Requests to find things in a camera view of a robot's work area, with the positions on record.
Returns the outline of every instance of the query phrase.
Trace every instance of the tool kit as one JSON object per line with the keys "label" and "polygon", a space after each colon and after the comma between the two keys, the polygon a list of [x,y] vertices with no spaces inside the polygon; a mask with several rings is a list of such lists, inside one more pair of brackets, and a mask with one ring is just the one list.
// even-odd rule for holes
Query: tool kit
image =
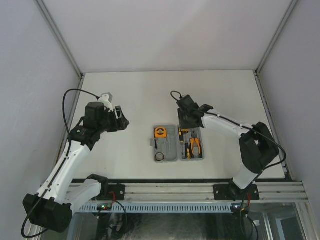
{"label": "tool kit", "polygon": [[198,161],[205,158],[200,128],[180,129],[175,125],[159,125],[153,128],[154,161],[157,163]]}

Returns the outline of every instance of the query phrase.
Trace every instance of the open toolbox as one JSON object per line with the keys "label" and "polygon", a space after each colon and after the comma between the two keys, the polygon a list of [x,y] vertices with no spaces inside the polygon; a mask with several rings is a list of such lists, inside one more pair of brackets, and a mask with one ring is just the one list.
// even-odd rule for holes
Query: open toolbox
{"label": "open toolbox", "polygon": [[157,163],[198,161],[205,158],[200,128],[180,129],[175,125],[153,128],[154,161]]}

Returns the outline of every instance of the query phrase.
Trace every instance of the orange tape measure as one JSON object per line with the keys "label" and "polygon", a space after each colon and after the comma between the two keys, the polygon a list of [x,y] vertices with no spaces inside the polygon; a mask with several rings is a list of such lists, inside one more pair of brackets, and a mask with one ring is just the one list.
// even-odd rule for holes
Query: orange tape measure
{"label": "orange tape measure", "polygon": [[166,138],[167,137],[167,130],[163,126],[158,126],[154,130],[154,136],[156,138]]}

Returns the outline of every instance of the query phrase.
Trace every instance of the white wall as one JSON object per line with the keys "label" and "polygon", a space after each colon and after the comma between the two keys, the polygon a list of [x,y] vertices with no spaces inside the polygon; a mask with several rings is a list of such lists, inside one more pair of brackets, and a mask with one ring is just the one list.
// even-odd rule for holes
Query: white wall
{"label": "white wall", "polygon": [[262,71],[276,127],[320,223],[320,1],[300,1]]}
{"label": "white wall", "polygon": [[17,240],[22,201],[53,167],[62,97],[78,80],[32,0],[1,2],[0,36],[0,239]]}
{"label": "white wall", "polygon": [[84,72],[256,69],[291,0],[45,0]]}

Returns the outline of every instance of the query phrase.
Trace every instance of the orange plier handle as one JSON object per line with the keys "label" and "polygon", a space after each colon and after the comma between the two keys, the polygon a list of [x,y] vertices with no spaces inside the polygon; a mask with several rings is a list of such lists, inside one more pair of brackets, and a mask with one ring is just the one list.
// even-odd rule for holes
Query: orange plier handle
{"label": "orange plier handle", "polygon": [[194,153],[194,144],[197,144],[198,149],[199,149],[199,154],[201,153],[201,146],[200,146],[199,138],[191,138],[190,139],[190,144],[191,144],[191,151],[192,151],[193,155],[195,155],[195,153]]}

